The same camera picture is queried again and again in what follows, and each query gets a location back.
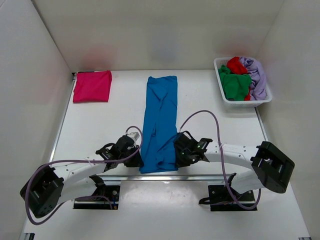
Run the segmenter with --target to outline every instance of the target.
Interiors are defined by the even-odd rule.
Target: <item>pile of clothes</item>
[[[218,69],[225,98],[229,101],[265,100],[267,77],[261,63],[235,56]]]

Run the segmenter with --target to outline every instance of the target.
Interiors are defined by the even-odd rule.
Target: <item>white plastic basket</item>
[[[272,94],[270,92],[268,83],[265,86],[265,91],[266,91],[265,100],[258,100],[258,101],[229,101],[228,99],[226,99],[224,90],[222,88],[222,84],[221,84],[220,76],[219,76],[219,73],[218,73],[218,69],[222,65],[227,65],[227,63],[228,63],[228,61],[230,59],[232,59],[232,57],[219,57],[219,58],[216,58],[214,60],[214,69],[215,69],[215,73],[216,73],[216,78],[218,80],[220,92],[221,92],[221,95],[222,95],[222,98],[223,98],[223,102],[225,103],[225,106],[228,107],[228,108],[255,108],[255,107],[259,106],[260,104],[270,102],[272,100]]]

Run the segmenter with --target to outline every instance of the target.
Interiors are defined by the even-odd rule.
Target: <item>red cloth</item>
[[[239,62],[238,56],[235,56],[231,58],[228,63],[226,64],[226,67],[231,70],[234,74],[248,74],[247,69],[243,66],[241,62]]]
[[[111,82],[111,71],[77,73],[73,103],[108,102]]]
[[[244,97],[244,100],[245,100],[245,101],[250,101],[250,99],[251,99],[251,97],[250,97],[250,90],[251,90],[251,89],[250,89],[250,87],[249,87],[248,95]]]

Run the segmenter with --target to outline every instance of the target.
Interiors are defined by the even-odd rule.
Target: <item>blue cloth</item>
[[[174,140],[177,135],[178,81],[176,76],[149,77],[143,122],[142,174],[178,170]]]

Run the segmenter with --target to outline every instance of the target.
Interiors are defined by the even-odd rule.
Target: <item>lavender towel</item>
[[[261,63],[257,60],[243,56],[239,58],[239,62],[247,69],[248,74],[252,79],[252,83],[250,85],[250,100],[265,100],[267,96],[267,76]]]

